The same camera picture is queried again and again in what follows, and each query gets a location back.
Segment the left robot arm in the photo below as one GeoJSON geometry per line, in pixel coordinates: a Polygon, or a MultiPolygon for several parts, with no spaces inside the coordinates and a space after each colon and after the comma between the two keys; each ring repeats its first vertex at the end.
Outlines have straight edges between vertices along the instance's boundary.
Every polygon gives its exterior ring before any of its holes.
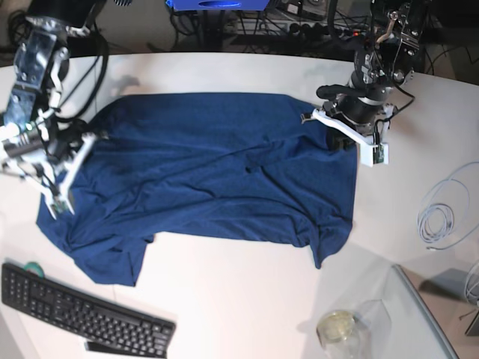
{"type": "Polygon", "coordinates": [[[427,1],[371,1],[370,20],[363,33],[342,38],[335,27],[338,3],[331,1],[327,28],[333,43],[354,52],[354,70],[346,85],[323,85],[316,91],[320,108],[302,117],[327,126],[333,147],[356,145],[363,165],[386,165],[389,145],[385,136],[392,120],[406,106],[397,107],[388,98],[403,89],[414,72],[420,39],[427,18],[427,1]]]}

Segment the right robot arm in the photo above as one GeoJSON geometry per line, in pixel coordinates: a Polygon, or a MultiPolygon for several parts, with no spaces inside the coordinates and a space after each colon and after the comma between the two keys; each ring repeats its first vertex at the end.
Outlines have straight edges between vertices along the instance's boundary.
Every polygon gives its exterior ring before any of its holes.
{"type": "Polygon", "coordinates": [[[75,212],[70,188],[95,142],[106,137],[82,119],[109,62],[108,44],[95,26],[104,5],[104,1],[32,1],[25,16],[30,34],[13,61],[16,79],[1,115],[1,167],[34,186],[53,218],[75,212]],[[68,40],[87,37],[100,48],[99,78],[81,109],[60,117],[63,81],[70,67],[68,40]]]}

